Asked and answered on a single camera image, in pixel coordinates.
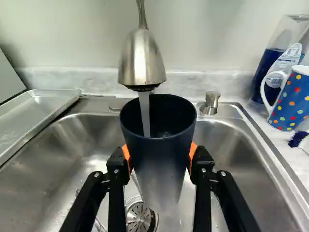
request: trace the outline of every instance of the cutting board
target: cutting board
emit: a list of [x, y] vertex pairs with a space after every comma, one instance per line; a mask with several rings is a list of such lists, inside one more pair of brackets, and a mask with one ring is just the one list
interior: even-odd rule
[[25, 89], [25, 85], [0, 49], [0, 104]]

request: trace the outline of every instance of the white wall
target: white wall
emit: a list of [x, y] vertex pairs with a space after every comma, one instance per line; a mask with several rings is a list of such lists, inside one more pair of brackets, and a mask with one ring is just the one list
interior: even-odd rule
[[[280, 17], [308, 0], [145, 0], [167, 69], [255, 69]], [[135, 0], [0, 0], [0, 47], [15, 67], [116, 67]]]

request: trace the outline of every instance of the dark blue cup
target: dark blue cup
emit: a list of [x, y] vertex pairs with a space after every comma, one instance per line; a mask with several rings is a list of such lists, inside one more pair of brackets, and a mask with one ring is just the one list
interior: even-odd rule
[[170, 94], [149, 97], [151, 137], [144, 137], [139, 99], [120, 112], [120, 125], [143, 201], [171, 212], [180, 198], [197, 112], [188, 100]]
[[[282, 78], [281, 92], [274, 106], [264, 93], [264, 84]], [[294, 130], [309, 116], [309, 66], [294, 65], [290, 75], [282, 71], [270, 72], [261, 83], [261, 96], [269, 112], [268, 124], [281, 131]]]

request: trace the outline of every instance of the sink basin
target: sink basin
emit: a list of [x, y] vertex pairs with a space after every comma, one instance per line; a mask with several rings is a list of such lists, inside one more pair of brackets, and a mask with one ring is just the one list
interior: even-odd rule
[[[83, 97], [0, 169], [0, 231], [57, 232], [87, 176], [107, 172], [106, 160], [124, 144], [119, 110], [128, 99]], [[193, 141], [204, 145], [217, 170], [232, 173], [263, 232], [302, 231], [287, 202], [289, 189], [260, 140], [244, 120], [239, 105], [221, 103], [218, 114], [198, 116]], [[127, 208], [140, 201], [133, 178], [125, 187]], [[195, 186], [186, 173], [179, 202], [182, 232], [192, 231]], [[107, 228], [108, 195], [97, 218]], [[168, 223], [157, 215], [158, 230]], [[212, 228], [227, 232], [223, 214], [212, 196]]]

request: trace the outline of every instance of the mug handle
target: mug handle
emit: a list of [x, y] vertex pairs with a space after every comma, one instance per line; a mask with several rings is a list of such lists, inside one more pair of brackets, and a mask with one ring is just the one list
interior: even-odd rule
[[267, 98], [266, 98], [266, 95], [265, 95], [265, 92], [264, 92], [264, 85], [265, 85], [265, 82], [267, 80], [267, 78], [270, 76], [270, 75], [273, 75], [273, 74], [278, 74], [278, 75], [281, 75], [282, 76], [282, 82], [281, 82], [281, 86], [280, 88], [282, 89], [285, 85], [285, 82], [286, 82], [286, 79], [288, 78], [288, 75], [285, 74], [285, 72], [283, 71], [274, 71], [274, 72], [270, 72], [268, 73], [262, 80], [262, 83], [261, 83], [261, 86], [260, 86], [260, 93], [261, 93], [261, 97], [262, 97], [262, 101], [268, 111], [269, 114], [271, 114], [271, 112], [273, 111], [274, 109], [274, 106], [271, 106], [269, 104], [269, 102], [267, 101]]

